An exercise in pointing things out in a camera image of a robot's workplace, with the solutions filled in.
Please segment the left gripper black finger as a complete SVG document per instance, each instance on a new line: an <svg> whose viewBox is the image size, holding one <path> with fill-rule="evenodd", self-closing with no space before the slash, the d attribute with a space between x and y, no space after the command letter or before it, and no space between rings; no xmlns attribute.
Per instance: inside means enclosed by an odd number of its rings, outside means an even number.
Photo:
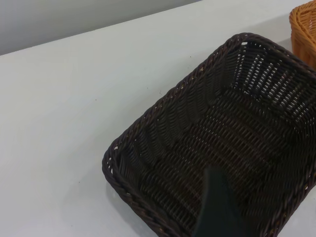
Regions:
<svg viewBox="0 0 316 237"><path fill-rule="evenodd" d="M202 207L194 237L245 237L247 227L237 208L229 183L219 169L204 172Z"/></svg>

